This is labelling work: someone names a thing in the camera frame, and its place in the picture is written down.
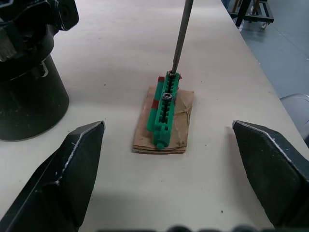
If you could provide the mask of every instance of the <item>metal cart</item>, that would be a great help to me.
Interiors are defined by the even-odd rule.
[[[274,22],[274,17],[267,0],[235,0],[232,11],[228,11],[234,19],[237,17],[236,26],[239,27],[243,20],[249,22],[263,22],[262,28]]]

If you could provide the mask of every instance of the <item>green 3d printed part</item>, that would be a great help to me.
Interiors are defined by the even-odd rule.
[[[167,72],[158,78],[153,104],[150,110],[147,130],[153,132],[153,143],[158,149],[169,145],[175,113],[179,73]]]

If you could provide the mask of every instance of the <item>black object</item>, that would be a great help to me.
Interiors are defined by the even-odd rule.
[[[96,180],[102,121],[68,134],[44,161],[0,221],[1,232],[76,232]]]
[[[79,18],[74,0],[0,0],[0,139],[53,127],[69,98],[50,53]]]
[[[251,9],[249,9],[250,3],[253,1],[253,5],[256,5],[256,0],[242,0],[240,9],[238,12],[229,11],[229,14],[232,18],[237,18],[236,26],[239,27],[243,20],[250,22],[265,22],[273,23],[274,17],[270,10],[267,0],[261,0],[260,4],[257,5],[256,12],[251,14]]]
[[[152,230],[101,230],[98,232],[156,232]],[[191,232],[190,229],[183,226],[175,226],[167,230],[167,232]],[[201,229],[198,232],[220,232],[220,230],[214,229]],[[237,226],[232,232],[259,232],[257,229],[251,226]],[[266,229],[260,232],[309,232],[309,229]]]
[[[235,121],[248,180],[275,227],[309,227],[309,161],[280,133]]]

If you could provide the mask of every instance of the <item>white table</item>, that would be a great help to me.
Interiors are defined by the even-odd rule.
[[[187,152],[131,153],[147,88],[172,67],[183,6],[184,0],[77,0],[80,22],[55,36],[52,53],[70,96],[68,112],[36,138],[0,142],[0,217],[68,131],[105,120],[81,232],[271,226],[247,180],[232,121],[279,131],[307,159],[309,150],[220,0],[194,2],[178,67],[180,87],[196,95]]]

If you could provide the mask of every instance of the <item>screw head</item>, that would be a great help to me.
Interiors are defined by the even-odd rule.
[[[164,93],[163,96],[162,96],[162,99],[163,100],[172,100],[173,96],[170,94],[170,93]]]
[[[173,70],[169,70],[169,71],[168,71],[168,75],[169,75],[170,77],[176,77],[176,73],[173,73]]]

